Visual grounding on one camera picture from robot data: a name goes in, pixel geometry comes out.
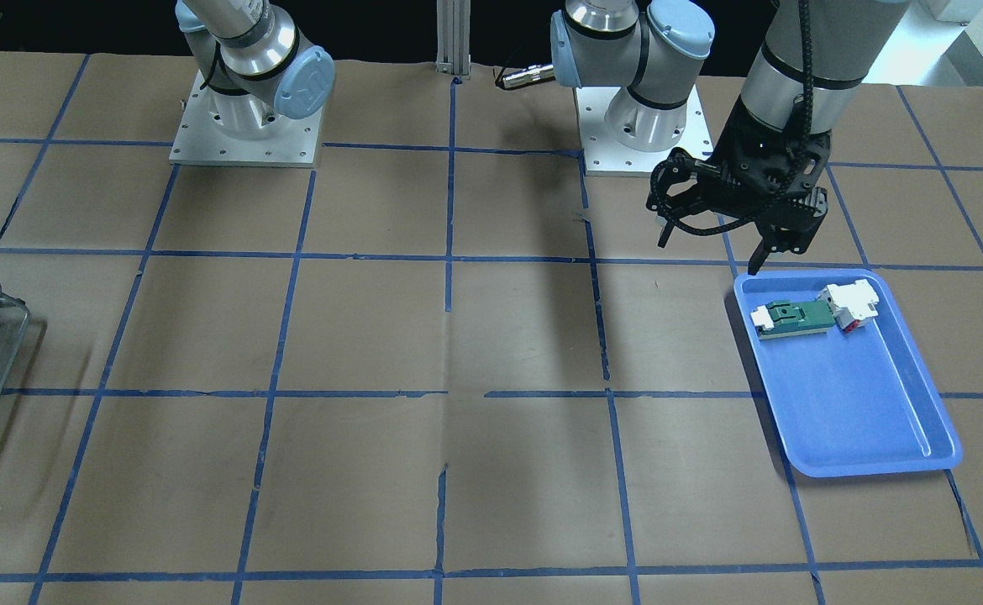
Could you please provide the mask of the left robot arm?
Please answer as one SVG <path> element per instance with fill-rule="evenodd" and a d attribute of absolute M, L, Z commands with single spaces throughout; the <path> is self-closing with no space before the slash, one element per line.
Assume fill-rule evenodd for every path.
<path fill-rule="evenodd" d="M 714 22 L 691 1 L 568 1 L 549 25 L 562 86 L 611 86 L 607 122 L 639 152 L 665 152 L 646 207 L 673 231 L 710 237 L 753 224 L 757 273 L 773 253 L 809 249 L 828 212 L 817 180 L 831 133 L 907 11 L 905 1 L 783 1 L 707 158 L 675 146 Z"/>

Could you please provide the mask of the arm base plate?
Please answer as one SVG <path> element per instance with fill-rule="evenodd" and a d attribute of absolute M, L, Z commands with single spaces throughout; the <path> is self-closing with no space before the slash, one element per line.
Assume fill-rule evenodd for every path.
<path fill-rule="evenodd" d="M 683 106 L 641 106 L 623 87 L 573 89 L 585 171 L 589 176 L 648 176 L 675 148 L 697 160 L 713 153 L 697 88 Z"/>
<path fill-rule="evenodd" d="M 174 165 L 314 168 L 326 107 L 290 119 L 250 95 L 220 95 L 197 73 L 169 154 Z"/>

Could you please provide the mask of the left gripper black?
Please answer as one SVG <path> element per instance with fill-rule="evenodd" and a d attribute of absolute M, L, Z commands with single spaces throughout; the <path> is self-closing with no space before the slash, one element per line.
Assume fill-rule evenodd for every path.
<path fill-rule="evenodd" d="M 711 209 L 755 222 L 761 241 L 749 258 L 750 276 L 771 254 L 802 255 L 827 217 L 828 191 L 817 189 L 817 180 L 830 154 L 831 130 L 809 134 L 802 143 L 795 131 L 785 134 L 760 122 L 737 98 L 710 162 L 672 150 L 653 169 L 646 209 L 663 219 L 657 245 L 665 248 L 675 229 L 703 237 L 722 234 L 721 226 L 699 229 L 683 222 Z M 714 177 L 706 183 L 704 199 L 702 180 Z"/>

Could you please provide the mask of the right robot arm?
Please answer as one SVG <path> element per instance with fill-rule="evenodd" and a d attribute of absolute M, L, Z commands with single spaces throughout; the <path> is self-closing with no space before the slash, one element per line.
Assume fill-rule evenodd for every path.
<path fill-rule="evenodd" d="M 311 118 L 334 88 L 334 59 L 269 1 L 177 1 L 174 15 L 201 76 L 201 114 L 239 140 Z"/>

